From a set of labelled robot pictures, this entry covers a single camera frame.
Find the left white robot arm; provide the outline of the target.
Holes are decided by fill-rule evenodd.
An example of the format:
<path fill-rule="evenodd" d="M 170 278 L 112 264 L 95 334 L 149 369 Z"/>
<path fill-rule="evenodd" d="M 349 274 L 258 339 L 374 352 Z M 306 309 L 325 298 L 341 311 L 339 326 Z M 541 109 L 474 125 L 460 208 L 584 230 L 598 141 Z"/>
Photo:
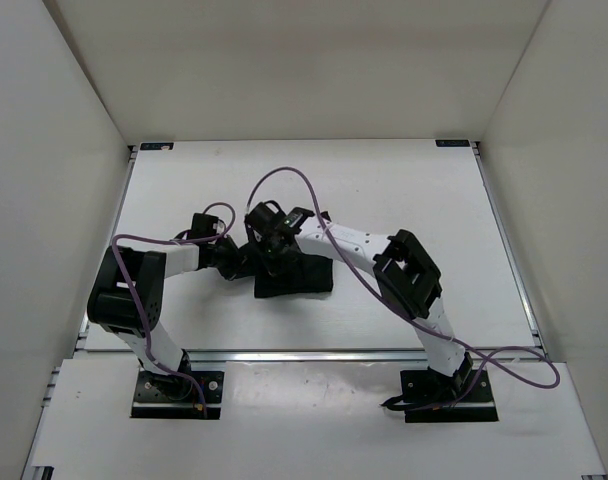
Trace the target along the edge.
<path fill-rule="evenodd" d="M 117 244 L 134 238 L 118 235 L 107 248 L 87 315 L 130 347 L 153 386 L 181 398 L 192 389 L 193 373 L 188 354 L 161 324 L 165 280 L 209 268 L 235 280 L 250 274 L 250 261 L 230 236 L 213 228 L 183 231 L 167 242 L 155 241 L 148 251 Z"/>

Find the black pleated skirt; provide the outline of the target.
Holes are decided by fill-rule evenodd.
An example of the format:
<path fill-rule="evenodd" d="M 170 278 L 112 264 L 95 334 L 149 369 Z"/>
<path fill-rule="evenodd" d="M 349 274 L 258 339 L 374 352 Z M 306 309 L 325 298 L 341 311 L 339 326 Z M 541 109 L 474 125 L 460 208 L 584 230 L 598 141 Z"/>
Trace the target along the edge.
<path fill-rule="evenodd" d="M 318 255 L 296 253 L 292 260 L 279 264 L 279 273 L 270 273 L 265 257 L 250 243 L 240 253 L 246 258 L 238 277 L 254 278 L 253 294 L 257 299 L 268 299 L 297 294 L 327 294 L 333 290 L 333 261 Z"/>

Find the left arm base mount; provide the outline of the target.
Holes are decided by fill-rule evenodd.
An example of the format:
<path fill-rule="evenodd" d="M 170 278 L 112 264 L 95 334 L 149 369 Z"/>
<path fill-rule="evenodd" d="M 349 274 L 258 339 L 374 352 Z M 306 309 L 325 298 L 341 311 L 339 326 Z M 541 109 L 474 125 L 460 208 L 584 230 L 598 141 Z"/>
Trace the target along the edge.
<path fill-rule="evenodd" d="M 134 419 L 219 420 L 225 372 L 193 370 L 205 404 L 192 382 L 139 369 L 130 416 Z"/>

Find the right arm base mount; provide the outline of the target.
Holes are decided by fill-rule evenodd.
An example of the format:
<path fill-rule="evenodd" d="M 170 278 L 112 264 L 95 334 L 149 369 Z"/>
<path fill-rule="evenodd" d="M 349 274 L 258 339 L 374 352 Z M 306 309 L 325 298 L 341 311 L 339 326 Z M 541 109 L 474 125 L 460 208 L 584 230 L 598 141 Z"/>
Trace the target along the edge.
<path fill-rule="evenodd" d="M 430 370 L 400 372 L 401 394 L 381 407 L 404 414 L 406 423 L 497 422 L 494 395 L 488 372 L 474 369 L 461 392 L 441 384 Z"/>

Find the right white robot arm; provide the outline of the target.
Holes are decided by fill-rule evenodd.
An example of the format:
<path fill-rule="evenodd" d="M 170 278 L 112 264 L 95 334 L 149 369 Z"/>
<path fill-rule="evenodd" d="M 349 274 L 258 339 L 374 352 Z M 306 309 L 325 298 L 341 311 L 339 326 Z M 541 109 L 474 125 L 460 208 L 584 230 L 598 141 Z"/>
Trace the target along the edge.
<path fill-rule="evenodd" d="M 463 353 L 452 343 L 441 300 L 441 272 L 414 234 L 363 232 L 300 207 L 286 213 L 269 202 L 246 214 L 245 228 L 266 275 L 293 292 L 330 291 L 335 262 L 370 275 L 384 303 L 416 323 L 436 395 L 451 401 L 467 390 L 468 377 L 459 368 Z"/>

